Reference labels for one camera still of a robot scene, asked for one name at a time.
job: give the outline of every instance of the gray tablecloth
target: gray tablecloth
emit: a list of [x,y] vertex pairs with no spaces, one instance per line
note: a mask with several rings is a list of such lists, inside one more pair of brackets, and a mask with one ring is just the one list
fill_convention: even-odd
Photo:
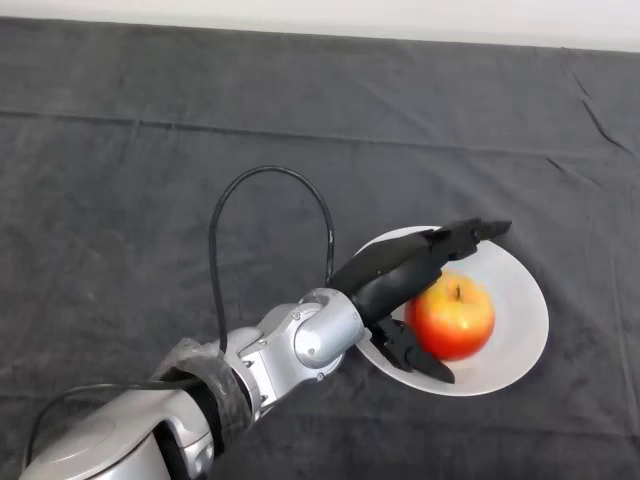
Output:
[[[340,265],[392,228],[511,218],[550,336],[515,385],[409,389],[358,352],[214,478],[640,477],[640,57],[0,20],[0,467],[52,391],[148,377],[216,336],[207,223],[293,167]],[[231,327],[320,285],[318,208],[265,175],[221,226]],[[96,402],[54,412],[39,447]]]

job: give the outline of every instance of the red apple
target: red apple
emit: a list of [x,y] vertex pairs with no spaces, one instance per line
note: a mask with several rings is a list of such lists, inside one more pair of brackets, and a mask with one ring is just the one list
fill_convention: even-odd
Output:
[[495,314],[487,292],[469,277],[451,272],[411,300],[405,321],[420,346],[443,360],[480,350],[493,332]]

